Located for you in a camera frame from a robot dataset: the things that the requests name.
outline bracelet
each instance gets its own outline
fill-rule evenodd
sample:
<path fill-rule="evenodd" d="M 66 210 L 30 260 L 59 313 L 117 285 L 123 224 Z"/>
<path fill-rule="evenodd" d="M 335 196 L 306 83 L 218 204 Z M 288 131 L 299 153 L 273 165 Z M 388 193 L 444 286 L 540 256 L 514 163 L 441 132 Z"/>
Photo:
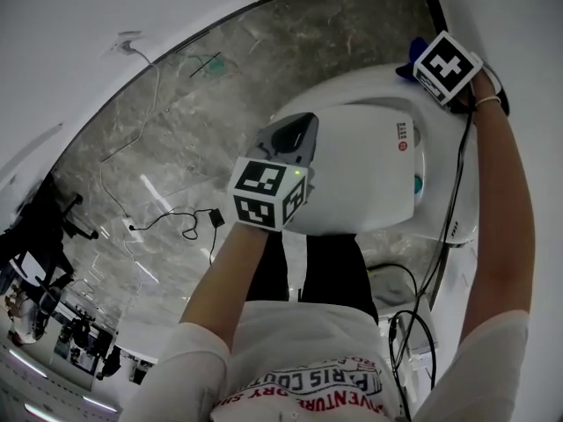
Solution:
<path fill-rule="evenodd" d="M 490 101 L 493 101 L 493 100 L 496 100 L 497 102 L 499 102 L 499 105 L 501 104 L 501 99 L 498 98 L 498 97 L 495 96 L 495 95 L 492 95 L 491 97 L 485 97 L 485 98 L 482 98 L 480 101 L 478 101 L 478 102 L 475 104 L 475 109 L 478 109 L 477 107 L 478 107 L 481 103 L 490 102 Z"/>

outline gray marble surface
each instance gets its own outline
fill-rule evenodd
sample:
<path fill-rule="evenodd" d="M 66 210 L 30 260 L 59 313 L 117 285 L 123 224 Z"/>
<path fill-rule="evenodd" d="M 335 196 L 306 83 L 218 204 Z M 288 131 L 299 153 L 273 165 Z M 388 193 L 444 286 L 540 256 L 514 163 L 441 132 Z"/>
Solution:
<path fill-rule="evenodd" d="M 223 208 L 236 158 L 281 106 L 349 70 L 404 61 L 414 37 L 434 35 L 425 0 L 274 0 L 247 11 L 157 63 L 155 111 L 139 141 L 103 165 L 104 183 L 141 227 L 170 208 Z M 205 273 L 213 240 L 208 217 L 200 214 L 195 241 L 180 234 L 192 218 L 169 216 L 136 242 L 100 184 L 100 162 L 139 135 L 155 82 L 156 71 L 147 69 L 84 128 L 54 167 L 66 198 L 74 192 L 84 196 L 76 222 L 100 231 L 97 241 L 65 240 L 78 277 L 87 281 L 73 292 L 88 293 L 113 325 L 124 315 L 175 324 Z M 219 229 L 216 248 L 229 228 Z M 417 276 L 434 248 L 428 240 L 386 230 L 362 234 L 358 242 L 368 265 L 398 261 Z M 305 242 L 286 233 L 284 243 L 295 297 L 304 279 Z"/>

